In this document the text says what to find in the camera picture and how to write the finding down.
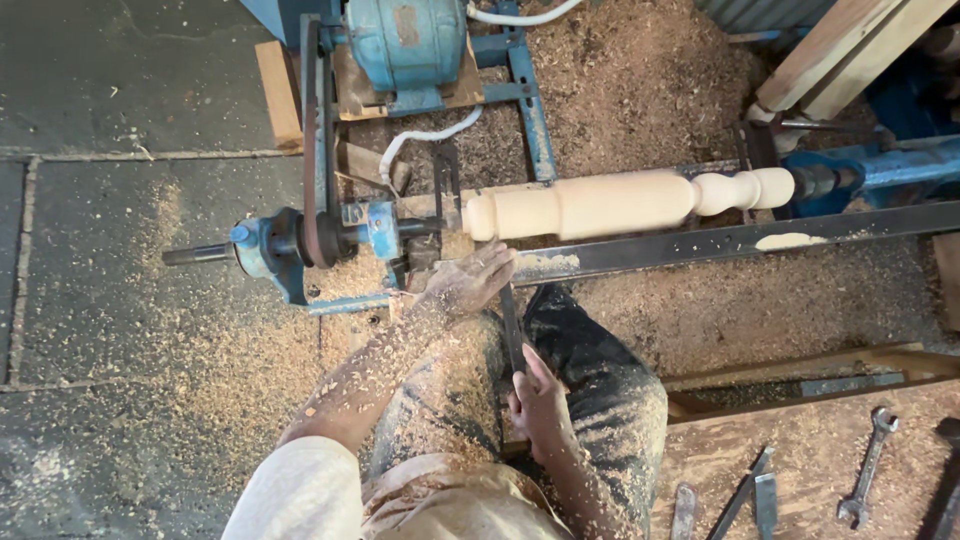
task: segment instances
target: dark jeans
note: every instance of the dark jeans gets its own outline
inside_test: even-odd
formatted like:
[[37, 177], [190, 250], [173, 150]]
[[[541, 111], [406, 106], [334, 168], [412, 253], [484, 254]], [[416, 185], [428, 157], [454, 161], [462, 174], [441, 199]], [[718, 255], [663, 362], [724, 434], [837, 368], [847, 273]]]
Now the dark jeans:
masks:
[[[372, 475], [436, 452], [499, 460], [503, 431], [495, 382], [505, 356], [498, 323], [483, 315], [461, 325], [400, 386], [376, 427]], [[660, 380], [590, 319], [563, 285], [537, 290], [523, 327], [570, 390], [570, 419], [590, 463], [649, 536], [666, 434]]]

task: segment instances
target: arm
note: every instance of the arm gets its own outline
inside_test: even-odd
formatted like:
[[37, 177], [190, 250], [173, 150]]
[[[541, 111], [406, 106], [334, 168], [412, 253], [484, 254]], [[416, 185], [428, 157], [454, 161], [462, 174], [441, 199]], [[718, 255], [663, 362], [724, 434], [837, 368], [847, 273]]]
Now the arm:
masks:
[[529, 373], [514, 373], [515, 391], [507, 397], [511, 417], [553, 480], [570, 530], [582, 539], [642, 538], [580, 448], [560, 382], [526, 344], [523, 355]]
[[445, 265], [402, 319], [350, 355], [311, 394], [277, 442], [320, 435], [356, 454], [431, 341], [480, 311], [514, 274], [516, 250], [493, 242]]

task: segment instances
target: white power cable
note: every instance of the white power cable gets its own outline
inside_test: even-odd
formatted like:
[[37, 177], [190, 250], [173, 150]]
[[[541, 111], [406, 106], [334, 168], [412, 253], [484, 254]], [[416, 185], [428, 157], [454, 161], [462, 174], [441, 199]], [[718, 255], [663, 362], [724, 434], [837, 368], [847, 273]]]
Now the white power cable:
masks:
[[478, 10], [473, 1], [470, 0], [470, 3], [467, 4], [467, 16], [481, 22], [499, 24], [500, 26], [535, 26], [552, 21], [564, 13], [569, 12], [581, 2], [583, 2], [583, 0], [566, 0], [566, 2], [563, 2], [560, 6], [549, 12], [520, 17], [514, 15], [499, 15]]
[[400, 146], [403, 146], [403, 142], [408, 138], [414, 140], [444, 140], [445, 138], [450, 138], [472, 126], [473, 123], [477, 121], [477, 118], [480, 117], [481, 112], [483, 112], [483, 106], [477, 105], [468, 117], [441, 132], [403, 132], [394, 137], [390, 146], [387, 147], [387, 151], [383, 153], [383, 159], [380, 160], [380, 178], [384, 184], [390, 187], [398, 201], [400, 200], [400, 195], [396, 192], [394, 183], [390, 180], [390, 165], [394, 162], [394, 157], [396, 157], [396, 153], [400, 150]]

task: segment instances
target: hand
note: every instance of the hand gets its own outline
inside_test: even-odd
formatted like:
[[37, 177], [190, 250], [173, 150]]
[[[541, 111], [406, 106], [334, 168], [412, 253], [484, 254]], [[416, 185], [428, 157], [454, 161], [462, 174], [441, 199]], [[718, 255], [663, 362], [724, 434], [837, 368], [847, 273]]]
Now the hand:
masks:
[[422, 302], [438, 302], [451, 320], [476, 313], [510, 281], [516, 250], [491, 242], [470, 255], [445, 264], [426, 284]]
[[580, 443], [570, 423], [564, 389], [543, 360], [526, 343], [523, 356], [529, 374], [514, 373], [514, 391], [507, 396], [510, 417], [516, 432], [530, 440], [534, 459], [547, 467], [551, 460], [566, 454], [572, 457]]

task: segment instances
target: blue electric motor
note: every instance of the blue electric motor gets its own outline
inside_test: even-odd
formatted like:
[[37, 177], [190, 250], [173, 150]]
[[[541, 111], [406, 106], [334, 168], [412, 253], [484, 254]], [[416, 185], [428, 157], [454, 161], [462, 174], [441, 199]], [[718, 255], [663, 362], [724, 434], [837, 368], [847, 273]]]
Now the blue electric motor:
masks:
[[437, 86], [456, 80], [467, 49], [461, 0], [350, 0], [346, 11], [350, 50], [373, 89], [407, 107], [438, 105]]

